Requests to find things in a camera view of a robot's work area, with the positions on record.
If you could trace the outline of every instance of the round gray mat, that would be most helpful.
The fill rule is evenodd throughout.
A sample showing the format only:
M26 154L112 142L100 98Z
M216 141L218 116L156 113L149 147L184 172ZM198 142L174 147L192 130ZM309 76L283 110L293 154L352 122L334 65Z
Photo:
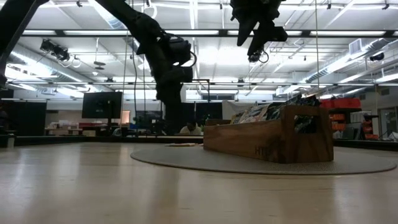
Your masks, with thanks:
M244 174L340 175L382 172L396 168L386 159L366 154L336 152L333 162L277 164L259 159L206 151L202 147L159 147L136 150L138 161L186 169Z

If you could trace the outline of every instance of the monitor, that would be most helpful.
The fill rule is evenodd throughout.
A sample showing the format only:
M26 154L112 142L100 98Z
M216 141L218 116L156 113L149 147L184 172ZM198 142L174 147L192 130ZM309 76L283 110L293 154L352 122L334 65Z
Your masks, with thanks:
M85 93L82 118L119 119L122 107L122 92Z

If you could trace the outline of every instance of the circular platform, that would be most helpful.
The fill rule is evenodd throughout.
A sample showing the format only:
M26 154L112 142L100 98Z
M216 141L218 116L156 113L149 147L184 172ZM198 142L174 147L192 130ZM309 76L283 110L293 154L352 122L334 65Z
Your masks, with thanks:
M203 147L158 147L136 150L131 157L151 164L243 174L341 175L383 172L396 164L381 157L335 151L333 162L277 164L259 159L206 151Z

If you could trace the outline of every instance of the ceiling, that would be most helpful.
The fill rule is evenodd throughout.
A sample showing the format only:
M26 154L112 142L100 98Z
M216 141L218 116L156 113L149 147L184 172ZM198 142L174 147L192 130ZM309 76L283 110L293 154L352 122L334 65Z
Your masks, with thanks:
M109 24L89 1L81 1L83 7L77 7L76 1L53 0L39 8L27 29L111 29ZM145 1L134 1L134 8L141 11ZM286 0L279 8L280 16L275 19L277 26L286 29L328 29L328 30L398 30L398 0L388 0L390 8L382 10L385 0L331 0L332 8L327 10L327 0L318 0L316 18L313 0ZM157 9L155 20L164 29L237 29L236 20L230 21L232 9L229 0L153 0ZM145 10L152 16L153 8ZM47 37L21 37L19 45L43 55L39 48ZM348 50L348 45L356 39L347 38L289 38L285 43L267 43L270 59L266 64L251 65L248 62L247 49L249 38L242 47L236 46L234 37L191 37L185 38L198 46L197 78L210 79L214 82L236 82L244 78L245 82L299 82L309 71L322 66ZM50 40L81 60L78 68L68 69L86 76L90 80L103 82L114 77L117 82L133 82L134 63L130 59L132 48L126 46L123 38L103 37L99 39L97 58L96 39L93 37L51 37ZM386 52L385 60L392 60L395 49ZM93 62L106 63L105 70L98 71ZM136 65L142 61L136 58ZM349 67L339 70L346 76L355 75L365 69L364 60L358 60ZM149 70L137 69L137 77L152 82ZM236 86L217 88L236 88ZM275 90L277 86L261 86L258 90Z

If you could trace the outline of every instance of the wooden crate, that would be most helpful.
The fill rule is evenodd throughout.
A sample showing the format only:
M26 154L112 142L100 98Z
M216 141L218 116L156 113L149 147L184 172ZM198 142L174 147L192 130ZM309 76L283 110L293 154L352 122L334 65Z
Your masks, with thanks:
M296 133L296 115L314 116L316 132ZM333 160L328 110L314 106L283 106L280 119L255 123L205 126L205 150L278 163Z

